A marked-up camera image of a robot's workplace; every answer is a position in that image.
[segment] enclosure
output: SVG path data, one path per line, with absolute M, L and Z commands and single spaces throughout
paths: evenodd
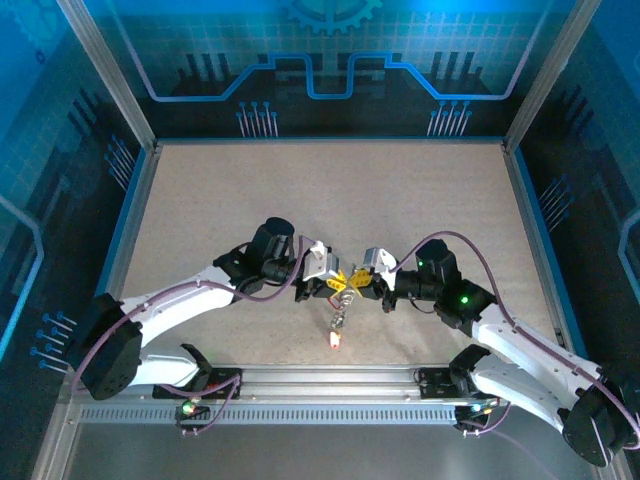
M 464 233 L 519 318 L 637 376 L 638 23 L 631 0 L 0 3 L 0 476 L 634 478 L 635 453 L 591 467 L 517 409 L 463 438 L 413 375 L 472 341 L 409 304 L 356 299 L 337 350 L 293 292 L 161 335 L 245 371 L 197 439 L 152 387 L 71 395 L 62 350 L 95 295 L 176 284 L 278 216 L 344 265 Z

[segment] blue glowing wall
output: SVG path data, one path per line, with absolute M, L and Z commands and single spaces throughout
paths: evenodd
M 158 136 L 268 136 L 252 101 L 281 136 L 458 136 L 506 132 L 572 2 L 89 5 Z

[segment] wire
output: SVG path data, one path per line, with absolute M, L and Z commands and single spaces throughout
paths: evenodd
M 492 432 L 493 430 L 498 428 L 498 426 L 500 426 L 500 424 L 504 422 L 504 419 L 507 418 L 507 415 L 509 414 L 510 410 L 511 410 L 511 403 L 508 403 L 506 408 L 498 418 L 498 420 L 489 427 L 487 427 L 486 425 L 482 425 L 478 422 L 472 422 L 471 420 L 463 420 L 462 423 L 467 423 L 469 425 L 473 425 L 474 427 L 478 427 L 480 429 L 480 431 L 478 432 L 478 435 L 484 435 L 485 433 Z
M 551 357 L 553 357 L 554 359 L 562 363 L 565 367 L 571 369 L 572 372 L 577 373 L 579 376 L 586 379 L 589 383 L 591 383 L 598 390 L 600 390 L 607 397 L 607 399 L 620 411 L 620 413 L 625 418 L 625 420 L 629 422 L 631 429 L 636 435 L 636 444 L 633 446 L 624 447 L 625 450 L 640 450 L 640 425 L 638 424 L 636 419 L 633 418 L 633 416 L 631 415 L 631 412 L 629 412 L 629 410 L 624 406 L 624 404 L 620 400 L 618 400 L 618 398 L 597 378 L 595 378 L 590 373 L 586 372 L 584 369 L 580 368 L 575 363 L 571 362 L 570 360 L 567 360 L 562 355 L 556 353 L 553 349 L 549 348 L 547 345 L 545 345 L 544 343 L 539 341 L 537 338 L 535 338 L 533 335 L 531 335 L 526 330 L 524 330 L 522 327 L 520 327 L 520 325 L 518 325 L 515 322 L 515 320 L 511 318 L 511 315 L 507 311 L 507 307 L 502 301 L 502 296 L 500 295 L 500 291 L 498 290 L 496 279 L 493 276 L 493 272 L 491 271 L 491 268 L 489 267 L 487 260 L 484 258 L 484 256 L 482 255 L 478 247 L 467 237 L 465 237 L 461 233 L 452 232 L 450 230 L 442 230 L 440 232 L 432 233 L 431 235 L 428 235 L 425 238 L 423 238 L 415 247 L 413 247 L 411 251 L 409 251 L 409 253 L 400 261 L 400 263 L 398 263 L 398 265 L 396 265 L 394 268 L 389 270 L 389 272 L 390 273 L 397 272 L 405 263 L 409 261 L 409 258 L 411 258 L 411 256 L 415 254 L 415 252 L 417 252 L 424 244 L 426 244 L 429 240 L 432 240 L 436 237 L 441 237 L 441 236 L 450 236 L 450 237 L 459 238 L 464 243 L 466 243 L 469 246 L 469 248 L 471 248 L 471 250 L 473 250 L 473 252 L 478 257 L 478 260 L 480 260 L 480 263 L 482 263 L 482 266 L 484 267 L 484 271 L 486 272 L 487 278 L 489 279 L 489 283 L 491 284 L 491 289 L 493 290 L 493 294 L 496 297 L 498 308 L 502 312 L 502 315 L 504 316 L 507 323 L 511 326 L 511 328 L 515 330 L 517 333 L 519 333 L 520 335 L 522 335 L 524 338 L 529 340 L 531 343 L 533 343 L 536 347 L 540 348 L 547 355 L 550 355 Z
M 125 322 L 127 322 L 128 320 L 133 319 L 136 315 L 139 315 L 140 313 L 142 313 L 143 311 L 151 307 L 155 302 L 162 300 L 163 298 L 165 298 L 168 295 L 171 295 L 172 293 L 180 292 L 182 290 L 189 290 L 189 289 L 192 289 L 193 287 L 219 288 L 221 290 L 233 293 L 235 296 L 240 297 L 244 300 L 249 300 L 251 302 L 257 302 L 257 303 L 265 303 L 265 302 L 274 300 L 275 298 L 282 295 L 285 292 L 285 290 L 287 290 L 287 288 L 291 286 L 296 276 L 298 275 L 298 271 L 300 270 L 300 266 L 302 265 L 302 258 L 303 258 L 302 251 L 304 250 L 304 241 L 307 240 L 315 243 L 315 240 L 311 240 L 309 237 L 305 237 L 304 235 L 300 235 L 298 238 L 299 238 L 298 258 L 296 259 L 296 264 L 293 267 L 293 272 L 291 272 L 291 276 L 289 276 L 287 281 L 284 282 L 282 287 L 280 287 L 276 292 L 272 293 L 267 297 L 252 297 L 251 295 L 247 295 L 246 293 L 243 293 L 243 292 L 238 292 L 237 290 L 231 287 L 228 287 L 218 282 L 212 282 L 210 280 L 193 280 L 190 282 L 182 283 L 180 285 L 174 285 L 173 287 L 169 287 L 166 290 L 163 290 L 162 292 L 155 294 L 153 297 L 149 298 L 146 302 L 138 305 L 129 313 L 125 314 L 116 323 L 111 325 L 111 327 L 109 327 L 102 334 L 102 336 L 96 341 L 96 343 L 94 343 L 93 347 L 91 347 L 87 355 L 84 357 L 82 362 L 80 362 L 80 365 L 76 369 L 76 373 L 73 376 L 73 380 L 71 381 L 71 392 L 74 394 L 81 393 L 81 390 L 78 388 L 78 385 L 80 383 L 80 377 L 82 377 L 82 374 L 87 369 L 87 366 L 89 365 L 89 363 L 91 363 L 91 360 L 93 360 L 93 357 L 95 357 L 96 353 L 98 353 L 98 350 L 102 348 L 102 346 L 107 342 L 109 337 L 113 335 L 118 330 L 118 328 L 124 325 Z
M 482 425 L 481 423 L 478 422 L 474 422 L 471 420 L 462 420 L 461 423 L 466 423 L 467 425 L 471 425 L 473 427 L 477 427 L 477 428 L 484 428 L 484 425 Z M 481 430 L 480 432 L 478 432 L 478 435 L 481 435 L 483 433 L 483 430 Z M 506 440 L 507 442 L 511 443 L 514 447 L 516 447 L 518 450 L 522 451 L 527 457 L 529 457 L 533 463 L 535 463 L 538 468 L 540 470 L 542 470 L 549 478 L 551 478 L 552 480 L 558 480 L 558 477 L 556 477 L 553 473 L 551 473 L 551 471 L 545 466 L 544 463 L 542 463 L 538 457 L 536 457 L 531 450 L 529 450 L 527 447 L 525 447 L 522 443 L 520 443 L 518 440 L 516 440 L 515 438 L 510 437 L 509 435 L 507 435 L 506 433 L 500 432 L 498 430 L 491 430 L 491 433 L 493 433 L 494 435 L 499 436 L 500 438 Z
M 424 313 L 424 314 L 426 314 L 426 315 L 431 315 L 432 313 L 436 313 L 436 311 L 435 311 L 434 309 L 431 309 L 431 310 L 429 310 L 429 311 L 427 311 L 427 310 L 422 310 L 419 306 L 417 306 L 417 305 L 416 305 L 415 298 L 414 298 L 414 296 L 413 296 L 413 295 L 411 295 L 411 294 L 409 294 L 409 303 L 411 303 L 411 306 L 412 306 L 413 308 L 415 308 L 415 309 L 416 309 L 416 310 L 418 310 L 419 312 L 422 312 L 422 313 Z
M 238 389 L 238 386 L 240 385 L 240 375 L 234 375 L 230 379 L 222 382 L 220 385 L 216 385 L 214 387 L 207 388 L 207 389 L 202 390 L 200 392 L 185 392 L 183 390 L 178 390 L 177 388 L 174 388 L 171 385 L 160 385 L 160 386 L 162 388 L 164 388 L 165 390 L 167 390 L 168 392 L 171 392 L 171 393 L 173 393 L 175 395 L 180 395 L 182 397 L 202 397 L 204 395 L 208 395 L 210 393 L 222 390 L 224 387 L 226 387 L 228 385 L 231 385 L 231 384 L 233 384 L 233 387 L 229 391 L 229 394 L 227 395 L 227 398 L 225 399 L 225 401 L 222 404 L 222 406 L 220 407 L 220 410 L 218 410 L 217 413 L 213 416 L 213 418 L 205 426 L 203 426 L 202 428 L 195 428 L 194 427 L 193 429 L 188 430 L 188 429 L 183 427 L 183 425 L 180 422 L 180 420 L 176 420 L 176 423 L 177 423 L 178 427 L 182 430 L 182 435 L 184 435 L 184 436 L 187 436 L 187 435 L 197 436 L 200 433 L 206 432 L 207 430 L 209 430 L 211 427 L 213 427 L 218 422 L 218 419 L 222 416 L 222 413 L 227 408 L 227 405 L 229 404 L 229 401 L 233 398 L 233 395 L 236 393 L 236 390 Z

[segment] gear graphic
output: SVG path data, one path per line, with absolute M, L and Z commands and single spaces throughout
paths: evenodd
M 11 14 L 13 21 L 29 41 L 43 48 L 52 41 L 58 31 L 58 6 L 55 0 L 0 0 Z
M 373 18 L 372 10 L 381 7 L 382 0 L 280 0 L 280 4 L 302 28 L 333 35 L 360 28 L 363 19 Z

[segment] blue circuit line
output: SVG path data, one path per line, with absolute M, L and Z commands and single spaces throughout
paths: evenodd
M 9 341 L 11 340 L 13 332 L 16 329 L 16 325 L 18 324 L 18 319 L 22 314 L 22 309 L 27 303 L 27 297 L 29 296 L 29 293 L 31 293 L 33 283 L 35 282 L 38 271 L 40 270 L 42 262 L 44 261 L 44 246 L 42 244 L 40 227 L 34 219 L 29 217 L 26 213 L 24 213 L 2 195 L 0 195 L 0 205 L 6 208 L 21 223 L 23 223 L 31 230 L 31 232 L 33 233 L 33 240 L 36 244 L 36 259 L 33 261 L 33 265 L 31 265 L 31 270 L 29 270 L 29 275 L 27 276 L 22 290 L 20 291 L 18 301 L 16 302 L 15 307 L 13 307 L 13 312 L 11 312 L 11 317 L 9 317 L 7 328 L 5 328 L 4 332 L 2 333 L 2 339 L 0 340 L 0 362 L 2 362 L 4 354 L 7 351 L 7 347 L 9 346 Z
M 222 93 L 222 95 L 182 95 L 182 96 L 160 96 L 156 93 L 153 85 L 149 77 L 147 76 L 146 71 L 138 57 L 138 54 L 133 47 L 131 39 L 127 34 L 124 25 L 117 14 L 113 3 L 110 0 L 107 0 L 107 3 L 111 9 L 111 13 L 116 22 L 118 30 L 122 35 L 122 38 L 125 42 L 127 50 L 129 50 L 129 54 L 136 65 L 136 69 L 140 74 L 142 82 L 144 83 L 149 96 L 160 103 L 181 103 L 181 102 L 224 102 L 228 100 L 229 97 L 238 89 L 238 87 L 253 73 L 261 70 L 275 70 L 276 69 L 276 61 L 277 60 L 302 60 L 305 62 L 305 73 L 307 77 L 307 94 L 309 98 L 314 100 L 347 100 L 351 98 L 353 95 L 353 86 L 355 80 L 355 62 L 358 59 L 362 58 L 378 58 L 384 59 L 384 68 L 390 70 L 406 70 L 416 79 L 416 81 L 426 90 L 431 96 L 433 96 L 436 100 L 489 100 L 489 101 L 501 101 L 509 98 L 513 89 L 515 88 L 516 82 L 522 73 L 524 65 L 527 63 L 529 58 L 529 54 L 533 48 L 533 45 L 540 34 L 540 30 L 542 29 L 542 25 L 544 24 L 549 12 L 551 11 L 551 7 L 553 6 L 553 2 L 555 0 L 549 0 L 545 10 L 542 12 L 538 23 L 527 43 L 527 47 L 525 48 L 522 58 L 520 62 L 516 66 L 516 69 L 513 73 L 513 76 L 507 86 L 507 90 L 505 93 L 500 95 L 493 94 L 443 94 L 439 93 L 429 81 L 418 71 L 418 69 L 409 62 L 394 62 L 393 61 L 393 52 L 385 52 L 385 51 L 369 51 L 369 52 L 356 52 L 352 53 L 349 56 L 349 60 L 347 62 L 347 88 L 344 93 L 316 93 L 315 85 L 314 85 L 314 77 L 313 77 L 313 63 L 311 61 L 311 56 L 307 53 L 270 53 L 267 54 L 267 63 L 258 63 L 249 65 L 245 68 L 242 73 L 227 87 L 227 89 Z
M 633 267 L 627 258 L 627 245 L 629 243 L 629 231 L 636 223 L 640 221 L 640 210 L 637 210 L 633 215 L 627 218 L 622 224 L 622 230 L 620 231 L 620 243 L 618 243 L 618 258 L 624 268 L 624 273 L 627 275 L 627 280 L 631 284 L 633 294 L 636 296 L 636 300 L 640 303 L 640 284 L 633 271 Z

